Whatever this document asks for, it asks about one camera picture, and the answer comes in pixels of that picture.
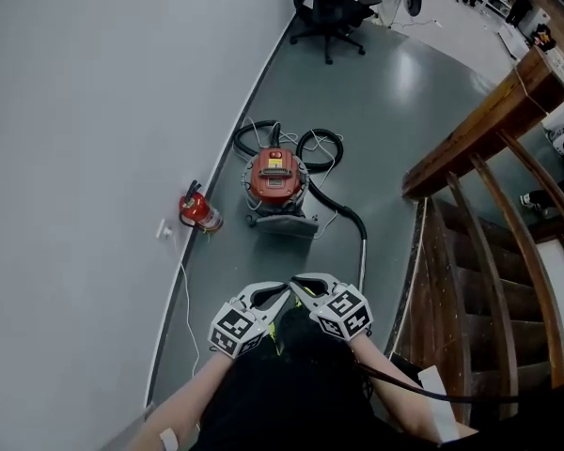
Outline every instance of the red fire extinguisher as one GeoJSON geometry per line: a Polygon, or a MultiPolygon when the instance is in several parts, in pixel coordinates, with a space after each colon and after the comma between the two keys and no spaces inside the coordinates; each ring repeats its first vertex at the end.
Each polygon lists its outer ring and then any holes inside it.
{"type": "Polygon", "coordinates": [[[181,197],[180,222],[188,227],[215,232],[224,224],[224,219],[222,214],[209,204],[205,196],[198,192],[198,189],[200,184],[193,180],[188,192],[181,197]]]}

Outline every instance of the wooden staircase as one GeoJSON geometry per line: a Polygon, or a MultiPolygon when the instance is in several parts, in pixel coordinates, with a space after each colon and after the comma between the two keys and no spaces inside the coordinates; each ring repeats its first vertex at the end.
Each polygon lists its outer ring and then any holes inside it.
{"type": "MultiPolygon", "coordinates": [[[[465,199],[460,208],[429,199],[422,232],[396,353],[420,367],[436,365],[450,395],[551,387],[541,305],[512,233],[473,216],[465,199]]],[[[453,409],[473,428],[518,411],[515,404],[453,409]]]]}

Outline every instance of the gray floor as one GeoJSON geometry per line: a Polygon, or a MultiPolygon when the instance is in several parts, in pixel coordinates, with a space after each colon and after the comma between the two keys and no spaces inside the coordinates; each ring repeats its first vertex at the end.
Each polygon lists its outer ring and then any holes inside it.
{"type": "MultiPolygon", "coordinates": [[[[323,190],[356,210],[368,227],[366,294],[376,322],[373,339],[386,344],[405,277],[415,204],[400,196],[403,174],[445,138],[494,87],[465,65],[416,39],[369,23],[354,35],[367,48],[336,43],[335,64],[324,65],[322,42],[284,42],[249,116],[278,119],[299,135],[323,127],[344,136],[345,157],[323,190]]],[[[355,282],[359,236],[339,217],[318,241],[258,235],[248,228],[241,194],[243,161],[231,153],[212,202],[226,218],[223,229],[200,236],[188,264],[190,321],[201,349],[224,301],[249,283],[287,280],[298,272],[330,272],[355,282]]],[[[311,197],[308,216],[326,222],[332,212],[311,197]]],[[[169,397],[191,375],[195,351],[186,329],[183,290],[166,338],[154,400],[169,397]]]]}

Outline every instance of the black office chair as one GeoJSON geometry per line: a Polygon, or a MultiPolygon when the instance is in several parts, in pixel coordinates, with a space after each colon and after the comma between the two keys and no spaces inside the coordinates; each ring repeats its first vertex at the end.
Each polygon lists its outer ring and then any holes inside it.
{"type": "Polygon", "coordinates": [[[359,54],[365,55],[364,47],[347,37],[350,26],[358,27],[366,18],[374,15],[370,8],[382,0],[313,0],[313,10],[303,5],[305,0],[293,0],[299,17],[312,28],[306,32],[290,37],[290,44],[295,45],[303,37],[324,36],[324,55],[326,63],[332,65],[329,47],[330,38],[346,41],[359,48],[359,54]]]}

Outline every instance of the label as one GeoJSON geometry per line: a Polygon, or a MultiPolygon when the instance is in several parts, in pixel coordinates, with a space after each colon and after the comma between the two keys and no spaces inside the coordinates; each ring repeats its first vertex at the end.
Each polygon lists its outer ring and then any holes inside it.
{"type": "Polygon", "coordinates": [[[271,169],[278,169],[282,167],[282,159],[270,159],[267,162],[267,166],[271,169]]]}
{"type": "Polygon", "coordinates": [[[198,224],[206,230],[215,230],[219,228],[222,224],[222,216],[220,213],[211,209],[202,221],[198,221],[198,224]]]}

